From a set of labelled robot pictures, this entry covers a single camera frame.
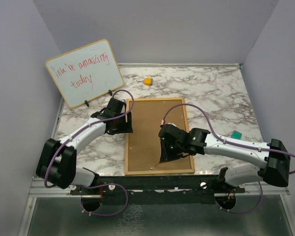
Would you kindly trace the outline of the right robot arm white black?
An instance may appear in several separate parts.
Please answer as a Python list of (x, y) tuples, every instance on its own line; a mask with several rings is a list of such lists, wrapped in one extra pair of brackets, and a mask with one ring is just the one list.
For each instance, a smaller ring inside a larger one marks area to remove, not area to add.
[(244, 161), (240, 167), (220, 170), (216, 187), (228, 192), (242, 184), (264, 181), (276, 187), (287, 187), (290, 175), (290, 155), (280, 140), (254, 143), (224, 136), (215, 137), (208, 130), (193, 128), (186, 132), (169, 123), (161, 126), (158, 134), (161, 144), (160, 162), (170, 162), (186, 155), (220, 155)]

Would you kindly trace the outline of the yellow picture frame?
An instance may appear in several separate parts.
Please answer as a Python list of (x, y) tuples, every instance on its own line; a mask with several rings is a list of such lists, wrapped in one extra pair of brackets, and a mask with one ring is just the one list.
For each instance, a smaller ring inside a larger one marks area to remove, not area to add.
[(165, 113), (184, 98), (137, 98), (131, 111), (133, 132), (126, 135), (125, 175), (193, 174), (192, 156), (160, 163), (161, 145), (158, 137)]

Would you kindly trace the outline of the small whiteboard yellow rim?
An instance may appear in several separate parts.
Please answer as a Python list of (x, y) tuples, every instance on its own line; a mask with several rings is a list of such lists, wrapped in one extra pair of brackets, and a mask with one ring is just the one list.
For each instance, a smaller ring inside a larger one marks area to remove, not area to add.
[(107, 39), (51, 58), (45, 65), (70, 108), (81, 106), (124, 84)]

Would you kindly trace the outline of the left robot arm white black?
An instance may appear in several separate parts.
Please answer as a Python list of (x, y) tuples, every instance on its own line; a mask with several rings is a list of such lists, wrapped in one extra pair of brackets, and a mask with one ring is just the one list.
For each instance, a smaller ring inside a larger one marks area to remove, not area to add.
[(78, 168), (77, 155), (104, 134), (132, 132), (131, 112), (126, 111), (126, 103), (112, 97), (108, 105), (92, 114), (80, 129), (60, 140), (50, 138), (45, 142), (36, 175), (52, 186), (66, 189), (76, 185), (93, 194), (99, 187), (99, 174), (87, 168)]

